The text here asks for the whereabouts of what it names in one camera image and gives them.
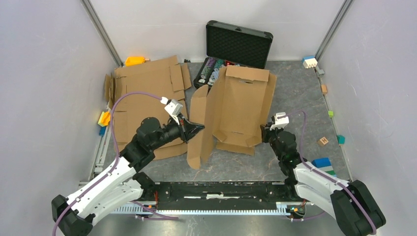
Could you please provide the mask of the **brown cardboard box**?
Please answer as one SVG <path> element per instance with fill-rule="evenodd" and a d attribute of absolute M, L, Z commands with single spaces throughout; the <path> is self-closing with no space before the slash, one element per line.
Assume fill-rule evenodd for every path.
<path fill-rule="evenodd" d="M 198 88 L 191 97 L 189 119 L 204 129 L 188 142 L 188 165 L 199 169 L 214 148 L 254 155 L 276 82 L 269 70 L 229 65 L 219 70 L 212 87 Z"/>

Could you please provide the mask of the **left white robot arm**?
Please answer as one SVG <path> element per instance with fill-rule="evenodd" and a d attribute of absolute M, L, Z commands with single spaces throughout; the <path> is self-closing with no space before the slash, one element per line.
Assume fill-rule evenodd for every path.
<path fill-rule="evenodd" d="M 156 149 L 178 138 L 187 143 L 203 129 L 204 125 L 183 115 L 177 120 L 169 118 L 166 125 L 154 117 L 144 119 L 110 166 L 78 191 L 52 200 L 52 234 L 61 230 L 65 236 L 86 236 L 100 220 L 127 202 L 151 199 L 154 186 L 139 182 L 140 170 L 155 158 Z"/>

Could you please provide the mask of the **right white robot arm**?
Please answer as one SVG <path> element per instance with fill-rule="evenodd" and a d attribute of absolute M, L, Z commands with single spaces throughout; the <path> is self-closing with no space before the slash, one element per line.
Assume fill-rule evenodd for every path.
<path fill-rule="evenodd" d="M 294 134 L 261 125 L 263 143 L 278 159 L 285 179 L 284 195 L 291 201 L 308 200 L 332 216 L 346 236 L 374 235 L 387 222 L 367 186 L 334 177 L 301 157 Z"/>

